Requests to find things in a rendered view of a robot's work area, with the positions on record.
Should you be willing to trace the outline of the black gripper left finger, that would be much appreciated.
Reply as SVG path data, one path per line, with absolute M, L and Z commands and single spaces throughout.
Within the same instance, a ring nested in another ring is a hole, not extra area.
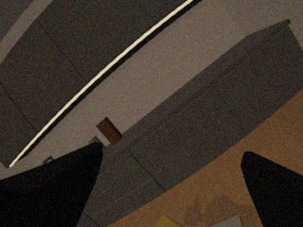
M 102 143 L 0 179 L 0 227 L 76 227 L 96 184 Z

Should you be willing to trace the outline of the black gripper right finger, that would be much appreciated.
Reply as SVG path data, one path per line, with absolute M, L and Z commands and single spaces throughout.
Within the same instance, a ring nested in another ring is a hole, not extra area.
M 240 166 L 262 227 L 303 227 L 303 175 L 254 151 Z

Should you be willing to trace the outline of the yellow rectangular block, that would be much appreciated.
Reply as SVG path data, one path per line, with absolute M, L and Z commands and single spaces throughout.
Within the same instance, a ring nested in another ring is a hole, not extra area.
M 179 227 L 179 226 L 177 226 L 177 224 L 175 224 L 174 222 L 171 223 L 171 220 L 167 219 L 167 217 L 163 215 L 162 218 L 158 220 L 158 223 L 156 223 L 154 227 Z

